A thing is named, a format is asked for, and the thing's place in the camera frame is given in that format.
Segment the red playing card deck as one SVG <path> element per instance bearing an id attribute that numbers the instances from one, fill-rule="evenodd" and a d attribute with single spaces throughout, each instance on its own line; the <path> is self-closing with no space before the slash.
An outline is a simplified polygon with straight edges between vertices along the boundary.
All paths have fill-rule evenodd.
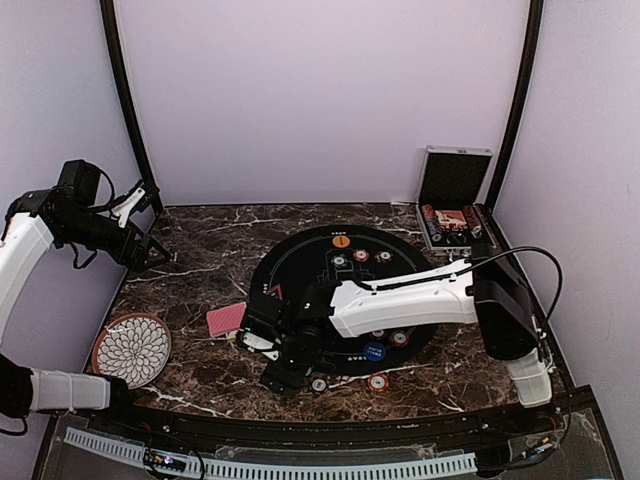
<path id="1" fill-rule="evenodd" d="M 206 314 L 206 322 L 210 336 L 216 338 L 237 331 L 245 310 L 246 303 L 242 302 L 209 311 Z"/>

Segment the triangular red dealer button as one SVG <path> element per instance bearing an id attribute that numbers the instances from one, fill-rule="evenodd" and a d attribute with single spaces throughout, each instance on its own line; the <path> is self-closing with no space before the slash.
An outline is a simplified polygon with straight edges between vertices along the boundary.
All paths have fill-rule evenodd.
<path id="1" fill-rule="evenodd" d="M 283 292 L 282 292 L 282 287 L 280 284 L 276 284 L 272 287 L 270 287 L 265 294 L 269 297 L 274 297 L 276 299 L 278 299 L 279 301 L 283 300 Z"/>

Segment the red poker chip stack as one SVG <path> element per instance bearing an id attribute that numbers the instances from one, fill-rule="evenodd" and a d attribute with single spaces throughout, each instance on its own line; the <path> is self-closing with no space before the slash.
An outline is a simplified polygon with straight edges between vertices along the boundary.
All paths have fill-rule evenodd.
<path id="1" fill-rule="evenodd" d="M 368 388 L 374 393 L 383 393 L 389 389 L 389 377 L 384 373 L 372 374 L 367 379 Z"/>

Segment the blue small blind button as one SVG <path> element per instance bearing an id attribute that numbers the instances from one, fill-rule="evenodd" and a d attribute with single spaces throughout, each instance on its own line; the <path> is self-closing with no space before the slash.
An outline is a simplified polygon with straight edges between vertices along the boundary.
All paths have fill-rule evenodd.
<path id="1" fill-rule="evenodd" d="M 382 361 L 386 356 L 386 352 L 386 347 L 377 341 L 369 342 L 363 347 L 363 356 L 370 362 Z"/>

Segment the green poker chip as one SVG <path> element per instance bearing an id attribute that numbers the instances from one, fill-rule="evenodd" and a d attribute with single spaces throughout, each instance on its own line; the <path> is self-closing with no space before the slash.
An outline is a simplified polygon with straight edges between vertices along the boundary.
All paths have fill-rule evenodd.
<path id="1" fill-rule="evenodd" d="M 332 264 L 335 267 L 342 268 L 347 264 L 347 260 L 343 255 L 337 255 L 332 258 Z"/>

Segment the orange big blind button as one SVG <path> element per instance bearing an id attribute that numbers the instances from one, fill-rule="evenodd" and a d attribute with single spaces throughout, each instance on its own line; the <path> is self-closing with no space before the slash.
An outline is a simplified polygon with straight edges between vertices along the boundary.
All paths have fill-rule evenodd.
<path id="1" fill-rule="evenodd" d="M 337 235 L 332 239 L 332 244 L 336 248 L 347 248 L 350 245 L 350 239 L 345 235 Z"/>

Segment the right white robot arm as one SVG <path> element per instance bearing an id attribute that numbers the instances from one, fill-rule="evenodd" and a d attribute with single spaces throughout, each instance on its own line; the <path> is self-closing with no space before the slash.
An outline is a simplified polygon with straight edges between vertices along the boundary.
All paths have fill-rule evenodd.
<path id="1" fill-rule="evenodd" d="M 243 326 L 270 360 L 262 383 L 293 395 L 308 370 L 326 366 L 340 373 L 341 361 L 363 361 L 376 373 L 383 363 L 410 358 L 419 329 L 478 324 L 487 354 L 506 365 L 517 390 L 511 426 L 534 432 L 549 416 L 551 365 L 543 358 L 543 325 L 533 315 L 529 291 L 505 257 L 478 255 L 371 281 L 316 282 L 294 299 L 252 298 Z"/>

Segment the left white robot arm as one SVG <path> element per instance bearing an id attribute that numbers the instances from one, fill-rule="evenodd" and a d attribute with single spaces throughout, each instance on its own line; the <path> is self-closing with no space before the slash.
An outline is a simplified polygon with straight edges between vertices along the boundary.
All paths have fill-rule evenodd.
<path id="1" fill-rule="evenodd" d="M 114 288 L 111 273 L 83 272 L 100 252 L 135 273 L 171 258 L 132 221 L 78 203 L 69 187 L 30 191 L 10 204 L 1 238 L 3 416 L 102 410 L 120 436 L 140 429 L 124 380 L 80 370 L 102 323 L 96 303 Z"/>

